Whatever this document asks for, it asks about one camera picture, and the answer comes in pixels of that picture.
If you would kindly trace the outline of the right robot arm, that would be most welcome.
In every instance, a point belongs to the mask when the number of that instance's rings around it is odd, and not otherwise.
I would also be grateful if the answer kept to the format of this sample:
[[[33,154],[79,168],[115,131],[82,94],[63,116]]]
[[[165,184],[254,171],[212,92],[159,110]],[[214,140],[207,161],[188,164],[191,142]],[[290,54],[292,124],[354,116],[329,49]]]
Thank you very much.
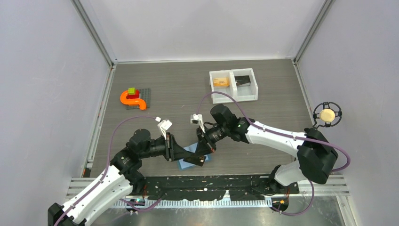
[[[289,164],[277,165],[269,174],[266,184],[274,193],[281,193],[302,180],[325,184],[338,159],[337,151],[314,128],[305,128],[304,132],[273,128],[248,117],[238,118],[223,104],[214,106],[210,114],[215,120],[211,128],[205,127],[201,114],[192,114],[190,118],[192,124],[199,126],[197,155],[213,153],[216,143],[229,137],[237,142],[271,147],[296,158]]]

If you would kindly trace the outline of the blue card holder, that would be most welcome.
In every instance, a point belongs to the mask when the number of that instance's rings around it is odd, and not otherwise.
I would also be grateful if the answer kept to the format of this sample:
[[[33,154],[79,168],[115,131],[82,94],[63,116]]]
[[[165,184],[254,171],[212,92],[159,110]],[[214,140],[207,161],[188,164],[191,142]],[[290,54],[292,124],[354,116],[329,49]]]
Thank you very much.
[[[197,145],[198,145],[198,143],[194,143],[194,144],[184,147],[184,149],[188,152],[194,153],[196,151]],[[211,160],[210,154],[205,155],[205,157],[206,157],[205,162],[208,162]],[[195,164],[185,162],[183,159],[180,159],[177,161],[177,166],[180,171],[187,170],[192,167],[196,167]]]

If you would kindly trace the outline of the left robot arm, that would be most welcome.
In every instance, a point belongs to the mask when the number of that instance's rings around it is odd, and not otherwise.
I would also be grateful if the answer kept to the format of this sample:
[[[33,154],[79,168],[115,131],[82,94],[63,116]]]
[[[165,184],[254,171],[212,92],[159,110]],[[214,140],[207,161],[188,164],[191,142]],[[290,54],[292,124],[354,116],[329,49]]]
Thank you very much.
[[[193,157],[194,153],[178,145],[169,132],[152,139],[148,130],[138,129],[91,184],[64,204],[49,207],[48,225],[89,226],[119,199],[142,193],[146,185],[139,172],[142,160],[156,156],[177,161]]]

